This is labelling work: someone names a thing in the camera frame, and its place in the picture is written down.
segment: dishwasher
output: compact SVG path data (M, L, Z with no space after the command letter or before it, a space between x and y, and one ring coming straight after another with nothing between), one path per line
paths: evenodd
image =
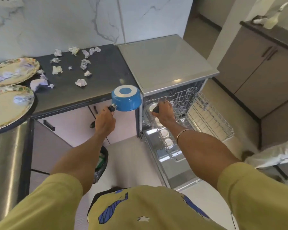
M233 128L201 92L210 77L218 75L208 62L178 35L119 45L141 91L136 112L139 137L150 149L161 183L182 191L201 180L192 172L173 135L168 147L150 106L169 101L176 121L188 129L210 134L221 141L234 136Z

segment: hand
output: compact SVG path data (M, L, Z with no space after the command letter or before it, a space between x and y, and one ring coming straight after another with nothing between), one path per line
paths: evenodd
M110 112L108 107L104 107L103 110L96 116L96 134L106 138L115 128L115 118L113 118L114 112Z
M158 105L159 114L155 112L151 112L151 114L157 117L163 126L168 127L168 125L171 123L177 123L175 120L172 104L170 104L168 101L165 101L159 102Z

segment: dishwasher upper rack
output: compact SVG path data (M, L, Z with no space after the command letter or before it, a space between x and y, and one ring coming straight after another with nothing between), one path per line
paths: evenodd
M156 99L150 97L143 102L150 125L157 129L169 156L176 161L175 155L179 154L180 149L176 144L175 138L170 134L169 138L173 140L174 147L169 149L160 132L163 127L158 127L153 116L149 113L149 106L152 103L166 100L173 105L176 121L184 127L207 133L222 142L234 136L233 128L197 87L191 87L179 92L170 90L166 93L166 96Z

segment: bottle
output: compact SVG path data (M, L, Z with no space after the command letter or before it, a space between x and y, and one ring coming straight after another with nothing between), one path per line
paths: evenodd
M283 9L285 8L285 6L288 4L288 2L284 3L279 10L275 13L275 15L273 15L271 18L269 18L265 24L264 24L264 28L266 29L272 29L277 23L278 23L278 17L280 15L280 13L283 11Z

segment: gold bracelet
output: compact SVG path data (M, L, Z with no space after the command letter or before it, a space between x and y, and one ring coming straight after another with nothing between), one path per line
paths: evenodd
M181 132L179 132L179 134L177 135L177 138L176 138L177 144L178 144L178 137L181 135L181 133L183 133L184 131L188 131L188 130L191 130L191 129L183 129Z

